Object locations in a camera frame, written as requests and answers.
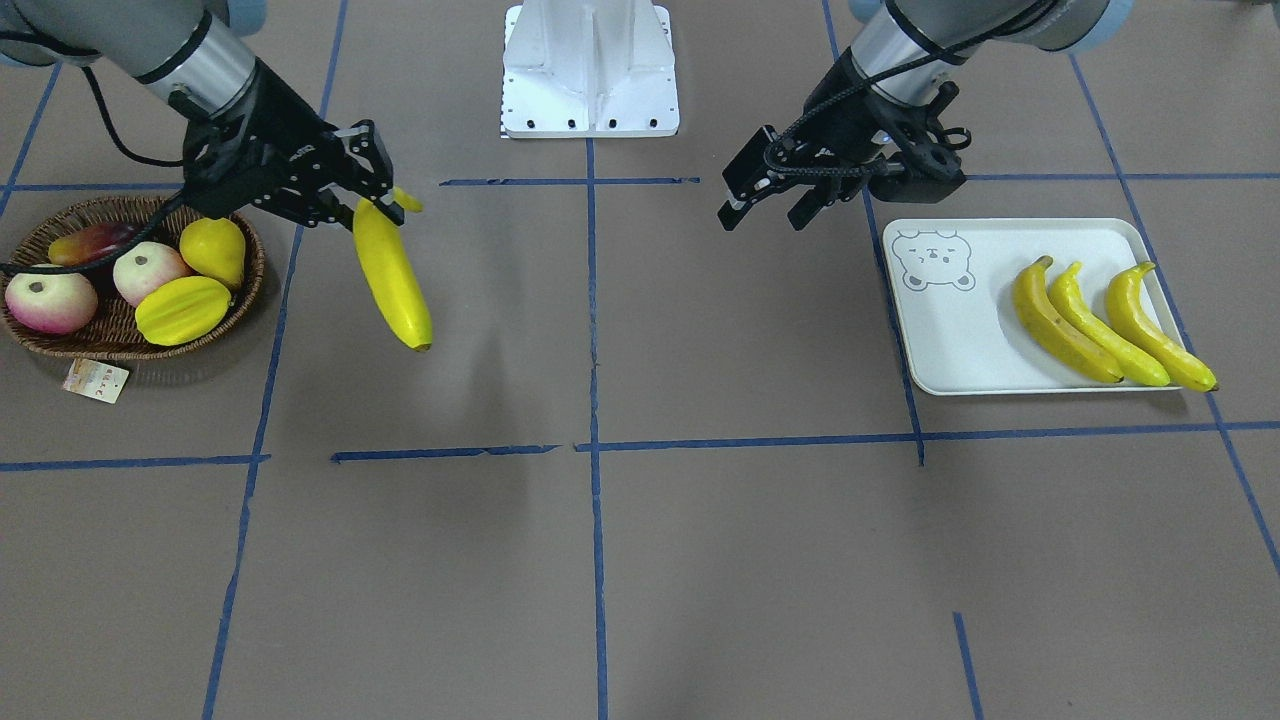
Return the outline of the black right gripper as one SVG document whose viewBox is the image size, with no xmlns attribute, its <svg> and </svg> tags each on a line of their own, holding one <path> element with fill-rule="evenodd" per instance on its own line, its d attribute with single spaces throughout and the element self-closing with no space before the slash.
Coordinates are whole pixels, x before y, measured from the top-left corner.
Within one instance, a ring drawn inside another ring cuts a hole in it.
<svg viewBox="0 0 1280 720">
<path fill-rule="evenodd" d="M 237 101 L 211 120 L 188 124 L 182 196 L 186 206 L 207 218 L 256 206 L 308 228 L 353 228 L 356 206 L 330 190 L 344 165 L 343 152 L 360 167 L 360 200 L 403 225 L 406 205 L 396 196 L 394 163 L 376 123 L 337 129 L 257 60 Z"/>
</svg>

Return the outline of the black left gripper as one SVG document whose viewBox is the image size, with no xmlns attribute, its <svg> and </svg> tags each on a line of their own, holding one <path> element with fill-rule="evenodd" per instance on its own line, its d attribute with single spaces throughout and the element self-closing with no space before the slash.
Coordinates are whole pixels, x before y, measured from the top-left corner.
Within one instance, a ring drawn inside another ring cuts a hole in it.
<svg viewBox="0 0 1280 720">
<path fill-rule="evenodd" d="M 760 127 L 724 167 L 721 225 L 733 231 L 774 193 L 780 177 L 813 184 L 787 213 L 795 231 L 846 201 L 846 184 L 867 186 L 886 202 L 948 197 L 968 179 L 959 154 L 972 141 L 968 129 L 940 120 L 957 95 L 945 78 L 932 82 L 919 102 L 904 102 L 869 85 L 851 50 L 844 50 L 792 127 L 780 136 L 773 126 Z"/>
</svg>

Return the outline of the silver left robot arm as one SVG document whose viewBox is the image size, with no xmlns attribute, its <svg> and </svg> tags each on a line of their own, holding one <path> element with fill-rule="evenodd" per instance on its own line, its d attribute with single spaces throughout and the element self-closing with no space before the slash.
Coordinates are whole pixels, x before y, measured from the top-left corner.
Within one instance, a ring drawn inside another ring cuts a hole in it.
<svg viewBox="0 0 1280 720">
<path fill-rule="evenodd" d="M 783 129 L 760 127 L 723 169 L 718 219 L 735 229 L 763 200 L 803 188 L 788 223 L 863 191 L 883 202 L 936 204 L 965 183 L 959 154 L 972 132 L 941 114 L 952 73 L 992 41 L 1044 53 L 1100 46 L 1132 14 L 1129 1 L 854 1 L 861 29 Z"/>
</svg>

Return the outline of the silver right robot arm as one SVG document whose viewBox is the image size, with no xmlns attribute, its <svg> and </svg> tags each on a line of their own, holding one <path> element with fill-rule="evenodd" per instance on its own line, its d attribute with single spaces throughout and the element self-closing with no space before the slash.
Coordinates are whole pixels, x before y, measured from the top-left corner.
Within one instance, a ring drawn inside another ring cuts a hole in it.
<svg viewBox="0 0 1280 720">
<path fill-rule="evenodd" d="M 241 1 L 5 1 L 3 55 L 24 65 L 108 60 L 187 122 L 180 202 L 210 218 L 256 206 L 300 225 L 351 227 L 335 195 L 390 222 L 404 209 L 370 120 L 324 120 L 236 32 Z"/>
</svg>

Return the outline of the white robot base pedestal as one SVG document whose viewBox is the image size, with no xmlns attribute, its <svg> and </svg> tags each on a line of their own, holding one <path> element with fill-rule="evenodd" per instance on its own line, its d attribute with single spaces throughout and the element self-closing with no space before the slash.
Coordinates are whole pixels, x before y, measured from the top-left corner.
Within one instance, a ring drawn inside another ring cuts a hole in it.
<svg viewBox="0 0 1280 720">
<path fill-rule="evenodd" d="M 678 133 L 669 12 L 653 1 L 522 1 L 504 14 L 500 135 Z"/>
</svg>

